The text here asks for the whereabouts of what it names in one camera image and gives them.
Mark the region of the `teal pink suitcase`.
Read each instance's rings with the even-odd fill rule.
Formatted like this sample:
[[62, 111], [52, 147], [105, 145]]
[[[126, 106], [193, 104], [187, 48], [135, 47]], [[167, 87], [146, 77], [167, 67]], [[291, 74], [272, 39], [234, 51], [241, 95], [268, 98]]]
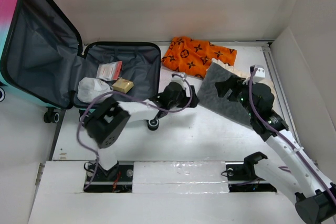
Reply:
[[129, 96], [158, 93], [161, 51], [150, 42], [102, 41], [87, 46], [53, 0], [1, 0], [1, 86], [46, 107], [45, 123], [59, 111], [86, 108], [78, 84], [101, 64], [122, 62], [119, 76], [134, 86]]

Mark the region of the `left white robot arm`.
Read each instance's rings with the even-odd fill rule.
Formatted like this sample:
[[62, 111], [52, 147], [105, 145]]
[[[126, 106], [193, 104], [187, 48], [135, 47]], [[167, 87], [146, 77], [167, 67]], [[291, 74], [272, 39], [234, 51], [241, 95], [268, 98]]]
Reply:
[[178, 113], [187, 108], [195, 108], [199, 103], [194, 86], [182, 82], [171, 81], [163, 92], [147, 100], [123, 94], [132, 102], [118, 102], [112, 92], [103, 95], [101, 102], [94, 110], [93, 103], [84, 111], [80, 124], [97, 146], [93, 150], [96, 162], [92, 165], [92, 178], [113, 180], [118, 173], [119, 163], [114, 161], [106, 151], [113, 145], [128, 123], [146, 121], [148, 129], [156, 131], [160, 119], [169, 113]]

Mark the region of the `white face mask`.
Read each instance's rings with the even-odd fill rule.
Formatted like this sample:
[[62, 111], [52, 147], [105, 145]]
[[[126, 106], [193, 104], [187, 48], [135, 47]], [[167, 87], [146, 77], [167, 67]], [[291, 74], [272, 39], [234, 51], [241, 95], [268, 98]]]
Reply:
[[91, 103], [96, 97], [110, 91], [113, 91], [113, 88], [108, 83], [84, 77], [78, 84], [77, 98], [83, 103]]

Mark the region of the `yellow small box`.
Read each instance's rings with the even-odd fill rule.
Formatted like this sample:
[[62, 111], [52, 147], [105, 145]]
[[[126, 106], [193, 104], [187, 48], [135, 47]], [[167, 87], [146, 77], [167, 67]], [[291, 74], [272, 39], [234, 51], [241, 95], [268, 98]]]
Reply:
[[115, 91], [128, 93], [134, 87], [134, 83], [130, 80], [119, 78], [112, 87]]

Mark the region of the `clear red zip bag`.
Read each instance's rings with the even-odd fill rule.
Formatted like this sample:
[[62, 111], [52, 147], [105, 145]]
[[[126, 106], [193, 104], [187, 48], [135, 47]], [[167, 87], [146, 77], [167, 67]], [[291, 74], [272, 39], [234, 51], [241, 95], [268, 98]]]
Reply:
[[96, 78], [103, 81], [115, 81], [118, 79], [122, 67], [122, 61], [100, 64]]

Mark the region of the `orange patterned plush blanket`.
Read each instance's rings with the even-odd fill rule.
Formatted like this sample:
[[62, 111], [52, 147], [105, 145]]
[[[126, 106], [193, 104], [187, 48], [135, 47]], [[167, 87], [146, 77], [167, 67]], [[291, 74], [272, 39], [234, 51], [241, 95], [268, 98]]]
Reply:
[[182, 36], [172, 39], [161, 63], [175, 72], [204, 79], [213, 59], [233, 66], [236, 57], [235, 49]]

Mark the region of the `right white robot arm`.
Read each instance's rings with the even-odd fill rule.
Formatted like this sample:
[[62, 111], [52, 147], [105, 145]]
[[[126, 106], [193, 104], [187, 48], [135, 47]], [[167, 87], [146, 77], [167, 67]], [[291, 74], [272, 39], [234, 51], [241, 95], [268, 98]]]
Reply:
[[264, 179], [281, 191], [304, 223], [322, 223], [335, 216], [335, 183], [316, 167], [273, 110], [275, 97], [270, 87], [262, 83], [249, 86], [244, 78], [231, 76], [215, 83], [215, 88], [218, 97], [242, 105], [253, 130], [285, 163], [280, 168], [264, 153], [255, 152], [244, 158], [244, 175], [250, 180]]

